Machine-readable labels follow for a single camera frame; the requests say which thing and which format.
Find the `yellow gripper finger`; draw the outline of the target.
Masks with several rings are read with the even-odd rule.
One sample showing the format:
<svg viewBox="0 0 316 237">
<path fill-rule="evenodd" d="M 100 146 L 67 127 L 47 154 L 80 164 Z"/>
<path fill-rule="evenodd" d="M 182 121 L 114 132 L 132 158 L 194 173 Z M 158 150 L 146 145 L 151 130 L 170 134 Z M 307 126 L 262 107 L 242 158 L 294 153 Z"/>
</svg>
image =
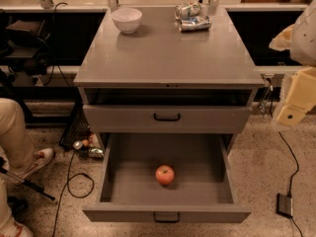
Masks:
<svg viewBox="0 0 316 237">
<path fill-rule="evenodd" d="M 291 77 L 279 114 L 278 124 L 294 127 L 316 106 L 316 68 L 307 66 Z"/>
<path fill-rule="evenodd" d="M 285 51 L 292 48 L 292 32 L 294 25 L 290 25 L 281 31 L 269 44 L 269 48 L 276 51 Z"/>
</svg>

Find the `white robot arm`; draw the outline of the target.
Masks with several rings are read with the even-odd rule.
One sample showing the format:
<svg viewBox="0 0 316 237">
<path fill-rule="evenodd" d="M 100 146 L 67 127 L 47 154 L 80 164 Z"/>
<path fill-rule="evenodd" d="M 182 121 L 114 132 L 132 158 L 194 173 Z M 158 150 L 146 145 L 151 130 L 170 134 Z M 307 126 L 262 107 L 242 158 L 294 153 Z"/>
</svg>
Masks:
<svg viewBox="0 0 316 237">
<path fill-rule="evenodd" d="M 316 0 L 312 0 L 294 24 L 271 40 L 269 48 L 288 50 L 302 68 L 284 77 L 275 123 L 294 127 L 316 106 Z"/>
</svg>

